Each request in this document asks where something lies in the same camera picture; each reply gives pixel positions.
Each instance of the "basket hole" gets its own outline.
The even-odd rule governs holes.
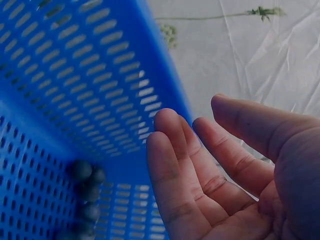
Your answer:
[[[38,26],[38,23],[36,21],[31,23],[26,29],[22,31],[21,36],[22,37],[28,36],[31,32],[33,32],[37,28],[37,26]]]
[[[52,46],[52,41],[48,40],[45,43],[43,43],[41,46],[37,47],[35,50],[35,54],[41,54],[42,52],[44,52],[46,49],[50,48]]]
[[[95,104],[97,104],[97,103],[99,103],[99,98],[93,98],[93,99],[91,99],[91,100],[89,100],[89,101],[86,101],[84,104],[83,104],[83,107],[84,108],[87,108],[87,107],[90,107],[90,106],[92,106],[92,105],[95,105]]]
[[[30,17],[31,17],[31,13],[27,12],[16,22],[15,28],[19,28],[20,26],[22,26]]]
[[[23,9],[25,8],[25,4],[20,3],[9,15],[9,19],[14,19]]]
[[[50,69],[50,71],[54,71],[54,70],[60,68],[61,66],[63,66],[64,64],[66,64],[66,63],[67,63],[67,59],[62,58],[62,59],[56,61],[55,63],[51,64],[49,69]]]
[[[78,45],[79,43],[82,43],[85,39],[86,39],[86,35],[84,35],[84,34],[78,35],[78,36],[74,37],[73,39],[71,39],[70,41],[68,41],[65,44],[65,48],[66,49],[73,48],[74,46]]]
[[[142,231],[142,230],[144,230],[146,228],[146,226],[144,224],[131,224],[130,228]]]
[[[28,67],[25,71],[24,71],[24,75],[28,75],[32,72],[34,72],[36,69],[38,68],[38,64],[33,64],[30,67]]]
[[[55,49],[53,51],[51,51],[50,53],[48,53],[47,55],[45,55],[42,59],[43,63],[49,62],[51,59],[57,57],[60,54],[60,50],[59,49]]]
[[[44,19],[49,19],[51,17],[53,17],[54,15],[56,15],[57,13],[61,12],[62,9],[64,9],[64,5],[63,4],[58,4],[55,7],[53,7],[51,10],[49,10],[46,14]]]
[[[107,115],[104,115],[103,116],[103,119],[108,117],[110,114],[108,113]],[[103,120],[102,122],[100,122],[100,126],[106,126],[106,125],[109,125],[109,124],[112,124],[116,121],[116,119],[113,117],[113,118],[109,118],[109,119],[105,119]]]
[[[84,125],[86,125],[86,124],[88,124],[89,123],[89,120],[82,120],[82,121],[80,121],[80,122],[78,122],[75,126],[76,127],[81,127],[81,126],[84,126]]]
[[[111,72],[106,72],[106,73],[104,73],[104,74],[102,74],[102,75],[100,75],[100,76],[95,77],[94,80],[93,80],[93,83],[94,83],[94,84],[101,83],[101,82],[103,82],[103,81],[105,81],[105,80],[110,79],[111,76],[112,76],[112,73],[111,73]]]
[[[61,103],[61,104],[58,106],[58,109],[64,109],[64,108],[70,106],[71,104],[72,104],[72,102],[71,102],[70,100],[65,101],[65,102]]]
[[[19,158],[19,156],[20,156],[20,149],[18,148],[17,150],[15,150],[15,158],[17,159],[17,158]]]
[[[141,99],[140,104],[141,105],[149,104],[156,101],[157,99],[158,99],[158,95],[148,96],[146,98]]]
[[[5,46],[4,52],[9,52],[17,44],[17,42],[17,39],[11,40],[11,42],[9,42],[7,46]]]
[[[106,68],[106,64],[104,64],[104,63],[98,64],[98,65],[96,65],[94,67],[89,68],[86,71],[86,75],[89,76],[89,75],[92,75],[92,74],[96,74],[96,73],[104,70],[105,68]]]
[[[93,54],[93,55],[89,56],[88,58],[82,60],[80,62],[80,67],[84,67],[86,65],[92,64],[92,63],[98,61],[99,58],[100,58],[99,54]]]
[[[8,167],[8,160],[5,158],[2,163],[2,169],[7,169],[7,167]]]
[[[93,29],[94,34],[100,34],[106,32],[110,29],[113,29],[117,25],[117,21],[115,19],[108,20]]]
[[[92,48],[93,48],[92,44],[85,45],[85,46],[79,48],[78,50],[74,51],[74,53],[72,54],[72,57],[74,59],[81,57],[82,55],[90,52],[92,50]]]
[[[37,82],[39,79],[41,79],[43,76],[45,75],[45,73],[43,71],[37,73],[36,75],[34,75],[32,78],[31,78],[31,82],[32,83],[35,83]]]
[[[24,134],[21,134],[20,143],[23,144],[25,139],[26,139],[26,136]]]
[[[30,55],[25,56],[19,63],[18,63],[18,68],[21,68],[23,65],[28,63],[30,61],[31,57]]]
[[[116,105],[119,105],[119,104],[123,104],[123,103],[127,102],[128,100],[129,100],[128,96],[120,97],[118,99],[113,100],[111,102],[111,106],[116,106]]]
[[[71,15],[64,15],[63,17],[61,17],[59,20],[55,21],[54,23],[51,24],[51,29],[57,29],[58,27],[60,27],[61,25],[67,23],[70,19],[71,19]]]
[[[86,22],[87,24],[95,23],[96,21],[99,21],[99,20],[105,18],[106,16],[108,16],[109,13],[110,13],[110,9],[109,9],[109,8],[101,9],[101,10],[99,10],[99,11],[97,11],[97,12],[89,15],[89,16],[86,18],[85,22]]]
[[[10,35],[11,35],[11,31],[7,31],[5,34],[3,34],[0,37],[0,44],[3,44],[9,38]]]
[[[58,35],[58,40],[64,39],[71,34],[75,33],[79,29],[79,25],[72,25],[64,30],[62,30]]]
[[[89,111],[89,114],[96,114],[98,112],[101,112],[105,109],[105,105],[100,105],[100,106],[96,106],[94,108],[91,108],[90,111]]]
[[[153,118],[157,114],[158,110],[149,113],[149,118]]]
[[[98,5],[100,5],[103,2],[103,0],[90,0],[87,1],[86,3],[82,4],[79,8],[79,12],[80,13],[84,13],[87,12],[95,7],[97,7]]]
[[[140,135],[139,140],[146,139],[147,137],[149,137],[150,134],[151,134],[151,132]]]
[[[73,67],[68,67],[65,70],[62,70],[61,72],[58,73],[58,75],[56,76],[57,79],[61,79],[64,78],[65,76],[71,74],[74,72],[74,68]]]
[[[113,60],[113,63],[114,64],[122,64],[124,62],[129,61],[129,60],[132,60],[134,57],[135,57],[135,53],[132,51],[132,52],[129,52],[129,53],[126,53],[126,54],[123,54],[121,56],[116,57]]]
[[[127,120],[126,122],[125,122],[125,124],[126,125],[130,125],[130,124],[134,124],[134,123],[137,123],[137,122],[140,122],[141,121],[141,116],[137,116],[137,117],[133,117],[133,118],[130,118],[129,120]]]
[[[137,79],[141,79],[145,76],[145,71],[141,70],[139,72],[136,72],[136,73],[133,73],[133,74],[130,74],[128,76],[125,77],[125,81],[126,82],[132,82],[134,80],[137,80]]]
[[[108,83],[102,85],[102,86],[99,88],[99,91],[100,91],[100,92],[104,92],[104,91],[106,91],[106,90],[109,90],[109,89],[112,89],[112,88],[116,87],[117,85],[118,85],[118,81],[111,81],[111,82],[108,82]],[[122,94],[123,90],[118,89],[118,90],[116,90],[116,91],[110,92],[110,93],[108,93],[108,94],[109,94],[109,97],[107,97],[107,95],[108,95],[108,94],[107,94],[107,95],[106,95],[106,98],[115,97],[115,96],[117,96],[118,92],[121,92],[121,93],[119,93],[119,94]]]
[[[129,148],[133,148],[133,147],[136,147],[136,146],[137,146],[137,144],[134,142],[134,143],[130,143],[130,144],[124,145],[123,149],[129,149]]]
[[[120,67],[119,72],[121,74],[124,74],[124,73],[130,72],[132,70],[138,69],[139,67],[140,67],[140,62],[137,61],[137,62],[131,63],[129,65]]]
[[[161,107],[161,105],[162,105],[162,102],[157,102],[157,103],[154,103],[154,104],[150,104],[150,105],[148,105],[148,106],[146,106],[146,107],[144,108],[144,111],[145,111],[145,112],[149,112],[149,111],[158,109],[158,108]]]
[[[33,36],[33,37],[29,40],[28,45],[31,46],[31,45],[37,43],[37,42],[38,42],[39,40],[41,40],[44,36],[45,36],[45,32],[44,32],[44,31],[38,32],[35,36]]]
[[[104,135],[100,135],[100,136],[94,137],[91,141],[92,141],[92,142],[97,142],[97,141],[103,140],[104,138],[105,138]]]
[[[82,119],[84,117],[83,113],[79,113],[77,115],[74,115],[73,117],[70,118],[70,122],[74,122],[76,120]]]
[[[15,60],[18,56],[20,56],[24,52],[24,49],[20,47],[17,49],[12,55],[11,55],[11,60]]]
[[[111,229],[111,233],[112,234],[116,234],[116,235],[125,235],[125,231],[124,230],[120,230],[120,229]]]
[[[98,135],[100,132],[97,130],[97,131],[91,131],[89,132],[86,136],[87,137],[92,137],[92,136],[95,136],[95,135]]]
[[[125,41],[116,45],[109,47],[106,51],[108,55],[113,55],[121,51],[126,50],[129,47],[129,42]]]
[[[5,144],[6,144],[6,139],[4,137],[2,137],[1,140],[0,140],[0,148],[3,149]]]
[[[124,111],[127,111],[127,110],[130,110],[134,107],[133,103],[129,103],[129,104],[126,104],[126,105],[122,105],[122,106],[119,106],[116,108],[116,112],[117,113],[121,113],[121,112],[124,112]]]
[[[147,213],[146,209],[141,209],[141,208],[133,208],[132,209],[133,214],[140,214],[140,215],[145,215]]]
[[[75,94],[75,93],[85,89],[86,87],[87,87],[86,83],[79,84],[78,86],[75,86],[74,88],[72,88],[70,93]]]
[[[107,149],[111,149],[111,148],[113,148],[113,147],[114,147],[113,144],[109,144],[109,145],[102,146],[102,147],[101,147],[101,150],[107,150]]]
[[[139,128],[143,128],[144,126],[146,125],[146,122],[140,122],[138,124],[135,124],[133,126],[130,127],[130,130],[136,130],[136,129],[139,129]]]
[[[91,97],[93,94],[94,94],[93,91],[84,92],[84,93],[80,94],[80,95],[76,98],[76,100],[77,100],[77,101],[81,101],[81,100],[87,99],[87,98]]]
[[[116,131],[112,131],[110,133],[110,137],[114,137],[114,136],[117,136],[117,135],[120,135],[120,134],[123,134],[126,130],[123,128],[123,129],[119,129],[119,130],[116,130]]]
[[[106,98],[106,99],[111,99],[111,98],[114,98],[114,97],[116,97],[116,96],[121,95],[123,92],[124,92],[124,90],[123,90],[122,88],[119,88],[119,89],[117,89],[117,90],[114,90],[114,91],[111,91],[111,92],[107,93],[107,94],[105,95],[105,98]]]
[[[7,11],[17,0],[9,0],[3,7],[3,12]]]
[[[146,89],[140,90],[137,94],[136,97],[144,97],[147,96],[149,94],[152,94],[154,92],[154,88],[153,87],[148,87]]]
[[[103,146],[103,145],[108,144],[109,142],[110,142],[109,140],[103,140],[103,141],[98,142],[96,145],[97,146]]]
[[[13,144],[9,143],[9,145],[8,145],[8,153],[9,154],[12,152],[13,147],[14,147]]]
[[[110,44],[114,41],[120,40],[123,35],[124,35],[123,31],[117,31],[117,32],[110,33],[110,34],[104,36],[103,38],[101,38],[100,45],[106,45],[106,44]]]
[[[138,83],[132,84],[130,88],[131,88],[131,90],[140,89],[140,88],[148,86],[149,83],[150,83],[149,79],[144,79]]]
[[[94,128],[95,128],[95,125],[89,125],[89,126],[82,128],[81,132],[88,132]]]
[[[149,129],[150,129],[149,127],[141,128],[136,132],[136,134],[137,135],[145,134],[145,133],[147,133],[149,131]]]
[[[126,227],[126,223],[123,221],[113,221],[112,225],[118,228],[125,228]]]
[[[76,82],[79,81],[79,80],[80,80],[80,76],[79,76],[79,75],[73,76],[73,77],[69,78],[68,80],[66,80],[63,85],[64,85],[65,87],[67,87],[67,86],[69,86],[69,85],[71,85],[71,84],[76,83]]]
[[[152,233],[149,238],[151,240],[163,240],[163,239],[165,239],[165,235]]]

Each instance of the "blue plastic basket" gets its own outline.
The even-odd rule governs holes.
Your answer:
[[[184,99],[145,0],[0,0],[0,239],[69,227],[76,158],[107,173],[97,240],[167,239],[145,143]]]

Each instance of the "hand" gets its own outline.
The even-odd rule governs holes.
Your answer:
[[[213,97],[215,122],[193,128],[173,110],[155,117],[150,178],[171,240],[320,239],[320,121],[260,104]],[[254,158],[229,133],[273,160]]]

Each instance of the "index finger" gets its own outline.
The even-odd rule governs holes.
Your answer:
[[[219,94],[212,98],[211,106],[220,126],[274,162],[290,138],[319,126],[319,120],[310,116]]]
[[[155,199],[170,239],[201,239],[211,225],[188,190],[169,138],[162,132],[147,140],[147,162]]]

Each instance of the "white plastic sheet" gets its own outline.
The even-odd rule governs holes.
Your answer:
[[[320,116],[319,0],[148,2],[195,117],[217,93]]]

